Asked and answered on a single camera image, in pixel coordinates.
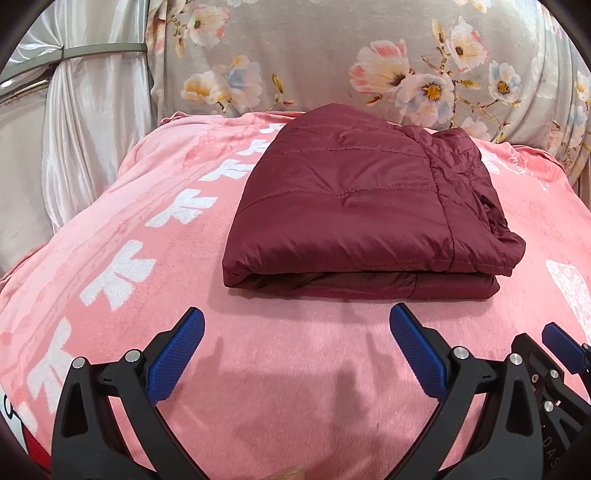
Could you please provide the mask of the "person's left hand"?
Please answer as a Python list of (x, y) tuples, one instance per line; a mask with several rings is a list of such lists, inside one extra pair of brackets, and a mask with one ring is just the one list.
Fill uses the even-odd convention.
[(280, 471), (273, 472), (264, 480), (304, 480), (304, 467), (300, 465), (290, 466)]

